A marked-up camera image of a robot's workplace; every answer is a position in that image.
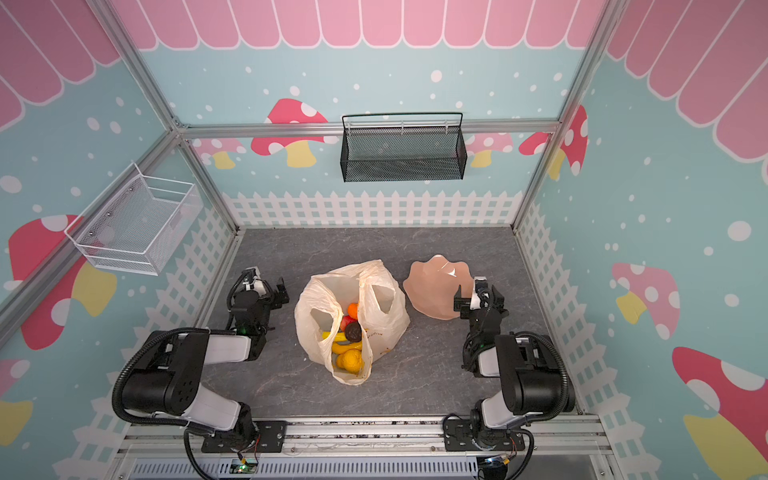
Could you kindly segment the yellow-green banana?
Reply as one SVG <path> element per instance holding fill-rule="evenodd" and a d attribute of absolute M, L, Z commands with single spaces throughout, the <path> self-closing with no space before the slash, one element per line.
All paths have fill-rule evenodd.
<path fill-rule="evenodd" d="M 331 336 L 331 333 L 330 333 L 330 332 L 323 332 L 323 333 L 322 333 L 322 338 L 323 338 L 323 339 L 327 339 L 327 338 L 329 338 L 330 336 Z M 347 338 L 347 336 L 346 336 L 346 335 L 345 335 L 343 332 L 340 332 L 340 333 L 336 333 L 336 334 L 333 336 L 333 339 L 334 339 L 334 341 L 335 341 L 335 342 L 349 342 L 349 339 Z"/>

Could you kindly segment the deep yellow banana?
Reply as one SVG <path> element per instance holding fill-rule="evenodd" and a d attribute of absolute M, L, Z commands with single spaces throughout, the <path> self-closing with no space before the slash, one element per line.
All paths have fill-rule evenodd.
<path fill-rule="evenodd" d="M 354 342 L 354 343 L 340 344 L 340 343 L 334 342 L 332 344 L 332 352 L 337 355 L 342 355 L 347 351 L 351 351 L 351 350 L 361 351 L 362 343 Z"/>

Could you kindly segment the red peach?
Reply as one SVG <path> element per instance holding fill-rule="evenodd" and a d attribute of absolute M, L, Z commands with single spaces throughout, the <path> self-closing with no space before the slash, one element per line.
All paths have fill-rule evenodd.
<path fill-rule="evenodd" d="M 352 323 L 354 319 L 351 316 L 344 316 L 342 318 L 341 324 L 340 324 L 340 330 L 344 332 L 347 328 L 347 326 Z"/>

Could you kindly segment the orange tangerine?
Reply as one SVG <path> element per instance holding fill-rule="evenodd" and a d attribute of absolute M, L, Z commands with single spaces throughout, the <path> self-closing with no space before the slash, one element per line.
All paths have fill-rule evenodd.
<path fill-rule="evenodd" d="M 347 308 L 347 314 L 351 316 L 354 320 L 358 319 L 358 304 L 357 303 L 351 303 Z"/>

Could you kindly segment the translucent cream plastic bag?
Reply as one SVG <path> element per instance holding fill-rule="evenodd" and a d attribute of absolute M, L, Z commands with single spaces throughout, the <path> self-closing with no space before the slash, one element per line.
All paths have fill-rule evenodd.
<path fill-rule="evenodd" d="M 314 275 L 294 309 L 298 340 L 308 358 L 334 379 L 359 386 L 410 325 L 406 298 L 381 260 Z"/>

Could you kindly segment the dark purple fruit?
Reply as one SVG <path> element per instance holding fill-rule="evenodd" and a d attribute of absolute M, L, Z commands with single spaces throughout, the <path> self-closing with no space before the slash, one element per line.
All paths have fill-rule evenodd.
<path fill-rule="evenodd" d="M 346 340 L 351 343 L 361 342 L 363 338 L 363 329 L 358 322 L 351 322 L 345 327 L 344 335 Z"/>

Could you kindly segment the yellow mango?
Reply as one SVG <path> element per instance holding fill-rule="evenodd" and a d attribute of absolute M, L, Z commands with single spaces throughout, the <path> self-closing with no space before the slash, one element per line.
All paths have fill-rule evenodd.
<path fill-rule="evenodd" d="M 336 358 L 336 366 L 348 373 L 359 374 L 364 367 L 362 352 L 351 349 L 339 354 Z"/>

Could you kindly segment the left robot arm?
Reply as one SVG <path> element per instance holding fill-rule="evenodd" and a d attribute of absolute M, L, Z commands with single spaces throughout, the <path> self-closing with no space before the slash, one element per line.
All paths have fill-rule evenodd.
<path fill-rule="evenodd" d="M 206 366 L 258 359 L 267 343 L 272 311 L 290 301 L 284 281 L 242 280 L 227 298 L 227 328 L 155 331 L 128 360 L 115 381 L 111 404 L 122 420 L 137 425 L 183 427 L 232 451 L 260 440 L 250 407 L 201 383 Z"/>

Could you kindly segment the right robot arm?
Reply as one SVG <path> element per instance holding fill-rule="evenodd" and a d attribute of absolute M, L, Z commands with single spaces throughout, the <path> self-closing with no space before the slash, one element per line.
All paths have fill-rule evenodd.
<path fill-rule="evenodd" d="M 469 323 L 462 368 L 477 378 L 499 380 L 500 390 L 479 400 L 468 418 L 444 417 L 448 451 L 519 451 L 525 447 L 521 428 L 575 409 L 574 386 L 551 338 L 501 331 L 508 310 L 498 290 L 485 283 L 469 297 L 457 290 L 454 310 Z"/>

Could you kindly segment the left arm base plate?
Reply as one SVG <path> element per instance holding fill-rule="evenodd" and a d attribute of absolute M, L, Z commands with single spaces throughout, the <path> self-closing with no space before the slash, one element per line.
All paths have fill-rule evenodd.
<path fill-rule="evenodd" d="M 280 453 L 286 439 L 288 423 L 279 420 L 258 420 L 250 425 L 237 425 L 231 431 L 216 431 L 206 436 L 203 453 Z"/>

